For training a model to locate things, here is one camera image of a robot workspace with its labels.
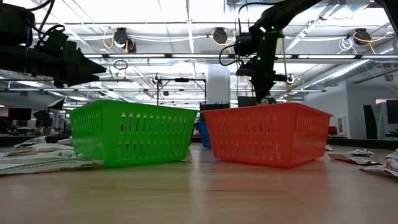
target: red basket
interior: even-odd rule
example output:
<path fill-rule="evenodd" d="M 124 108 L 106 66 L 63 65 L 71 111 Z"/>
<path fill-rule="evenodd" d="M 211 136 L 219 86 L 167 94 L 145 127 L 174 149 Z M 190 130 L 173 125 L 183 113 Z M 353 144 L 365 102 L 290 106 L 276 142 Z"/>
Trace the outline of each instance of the red basket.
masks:
<path fill-rule="evenodd" d="M 324 156 L 332 117 L 300 103 L 202 113 L 217 159 L 277 167 Z"/>

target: green basket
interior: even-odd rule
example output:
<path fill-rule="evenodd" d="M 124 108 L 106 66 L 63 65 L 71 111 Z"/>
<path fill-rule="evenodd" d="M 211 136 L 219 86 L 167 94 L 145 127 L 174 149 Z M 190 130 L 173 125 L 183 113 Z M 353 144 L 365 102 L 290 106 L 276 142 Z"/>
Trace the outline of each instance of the green basket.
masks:
<path fill-rule="evenodd" d="M 99 100 L 70 112 L 73 147 L 105 167 L 185 158 L 197 111 Z"/>

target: blue basket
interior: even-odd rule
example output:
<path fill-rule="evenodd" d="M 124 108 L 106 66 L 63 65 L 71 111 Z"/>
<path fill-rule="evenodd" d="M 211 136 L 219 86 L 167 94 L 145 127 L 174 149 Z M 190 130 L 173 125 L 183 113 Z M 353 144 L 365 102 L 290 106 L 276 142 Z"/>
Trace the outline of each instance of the blue basket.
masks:
<path fill-rule="evenodd" d="M 201 143 L 203 147 L 211 149 L 209 132 L 207 131 L 207 125 L 205 121 L 199 121 L 196 123 L 197 128 L 199 129 Z"/>

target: white column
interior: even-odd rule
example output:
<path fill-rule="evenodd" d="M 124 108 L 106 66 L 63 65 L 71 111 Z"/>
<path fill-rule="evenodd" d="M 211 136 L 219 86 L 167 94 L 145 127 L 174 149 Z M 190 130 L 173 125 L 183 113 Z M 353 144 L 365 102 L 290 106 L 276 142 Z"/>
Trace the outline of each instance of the white column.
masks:
<path fill-rule="evenodd" d="M 218 64 L 208 65 L 207 104 L 231 102 L 231 77 L 228 67 Z"/>

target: wooden table surface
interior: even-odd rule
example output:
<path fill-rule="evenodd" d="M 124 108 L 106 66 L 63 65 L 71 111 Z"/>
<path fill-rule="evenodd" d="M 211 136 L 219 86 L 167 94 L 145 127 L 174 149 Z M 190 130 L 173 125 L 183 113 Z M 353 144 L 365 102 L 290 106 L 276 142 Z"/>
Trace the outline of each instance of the wooden table surface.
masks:
<path fill-rule="evenodd" d="M 183 162 L 1 177 L 0 223 L 397 223 L 398 180 L 359 168 L 226 163 L 192 144 Z"/>

